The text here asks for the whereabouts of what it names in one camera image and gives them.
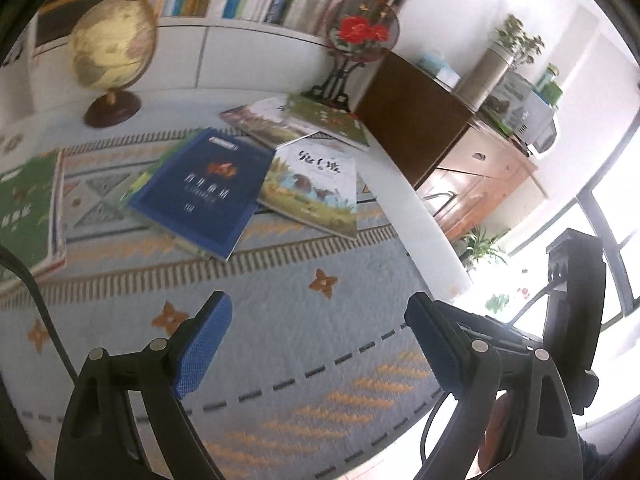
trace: screw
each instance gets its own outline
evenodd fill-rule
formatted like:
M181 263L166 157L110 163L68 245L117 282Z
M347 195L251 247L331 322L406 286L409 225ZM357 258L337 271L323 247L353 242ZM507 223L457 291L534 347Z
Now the screw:
M154 339L149 345L154 352L158 352L160 350L164 350L166 348L166 339L163 337L159 337L158 339Z
M476 339L471 343L471 348L473 348L476 352L480 352L481 354L483 354L489 349L489 345L481 339Z
M89 359L91 359L91 361L97 361L101 359L103 355L104 350L102 348L94 348L89 352Z
M544 348L537 348L534 353L536 357L541 361L548 361L549 359L549 352L547 352Z

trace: wooden cabinet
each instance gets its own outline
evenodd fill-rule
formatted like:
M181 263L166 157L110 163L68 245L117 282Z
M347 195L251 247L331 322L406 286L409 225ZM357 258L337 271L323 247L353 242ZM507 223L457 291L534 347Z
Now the wooden cabinet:
M473 116L429 75L393 53L382 62L356 114L415 189Z
M482 223L536 170L451 92L396 54L356 110L449 240Z
M418 189L423 200L435 196L426 205L452 241L481 224L536 169L482 121L472 124Z

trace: black cable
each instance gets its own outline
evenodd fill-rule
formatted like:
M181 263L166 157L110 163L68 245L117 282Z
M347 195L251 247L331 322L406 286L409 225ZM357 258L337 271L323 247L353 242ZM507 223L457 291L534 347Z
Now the black cable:
M14 273L27 287L27 290L31 294L33 298L33 302L36 304L36 308L40 313L40 317L42 318L42 322L44 323L47 332L49 333L49 337L51 338L51 342L55 347L58 355L60 356L60 360L62 364L65 365L66 372L71 377L71 380L75 384L78 380L78 374L76 374L76 369L71 364L71 359L66 354L65 347L62 346L62 342L60 341L60 337L58 336L58 332L56 331L56 327L53 325L51 320L51 316L49 315L49 311L47 310L47 305L44 303L44 298L42 297L42 293L40 292L40 287L33 275L29 272L29 269L6 247L0 245L0 265L10 270Z
M434 407L431 409L431 413L429 414L427 423L424 425L424 430L422 430L422 437L420 438L420 458L422 459L422 464L427 462L427 451L425 448L427 444L427 435L429 434L429 429L433 424L433 419L436 418L436 414L438 413L438 410L442 407L447 397L449 397L448 393L443 392L441 394L440 398L438 399L438 402L436 402Z
M519 320L522 316L524 316L524 313L527 310L529 310L534 303L536 303L540 298L542 298L542 296L546 296L548 293L550 293L556 285L557 283L551 282L545 288L540 290L539 293L537 293L533 298L527 301L525 306L523 306L520 309L519 313L517 313L515 317L510 322L507 323L507 326L513 326L517 322L517 320Z

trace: globe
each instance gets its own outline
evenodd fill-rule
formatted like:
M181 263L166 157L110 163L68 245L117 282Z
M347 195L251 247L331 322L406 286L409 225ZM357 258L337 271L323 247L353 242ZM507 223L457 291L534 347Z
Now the globe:
M140 99L122 89L146 71L156 39L156 19L146 0L104 0L80 18L69 41L74 75L83 87L107 92L87 111L89 126L113 126L140 109Z

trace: wooden globe base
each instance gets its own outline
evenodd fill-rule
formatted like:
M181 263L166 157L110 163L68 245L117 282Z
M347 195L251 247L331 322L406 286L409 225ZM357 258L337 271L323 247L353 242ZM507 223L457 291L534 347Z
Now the wooden globe base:
M84 114L84 124L91 128L108 128L132 118L142 106L140 98L123 90L113 90L98 97Z

